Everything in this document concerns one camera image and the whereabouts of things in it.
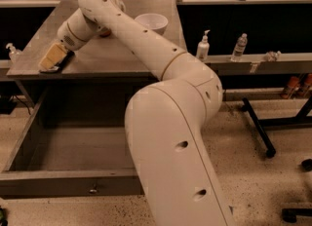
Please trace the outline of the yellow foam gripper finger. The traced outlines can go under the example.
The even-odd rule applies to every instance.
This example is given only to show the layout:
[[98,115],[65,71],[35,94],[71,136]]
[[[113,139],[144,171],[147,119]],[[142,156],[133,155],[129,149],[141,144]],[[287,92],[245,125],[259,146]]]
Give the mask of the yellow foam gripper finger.
[[68,54],[62,43],[54,43],[39,62],[41,70],[49,70],[60,63]]

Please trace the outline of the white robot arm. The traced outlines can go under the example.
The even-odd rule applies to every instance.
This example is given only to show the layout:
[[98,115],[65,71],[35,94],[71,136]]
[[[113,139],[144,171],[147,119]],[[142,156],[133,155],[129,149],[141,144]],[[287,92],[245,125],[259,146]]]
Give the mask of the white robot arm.
[[157,226],[235,226],[202,139],[222,103],[222,86],[201,60],[145,28],[119,0],[78,0],[41,59],[50,71],[109,29],[156,77],[129,101],[125,131]]

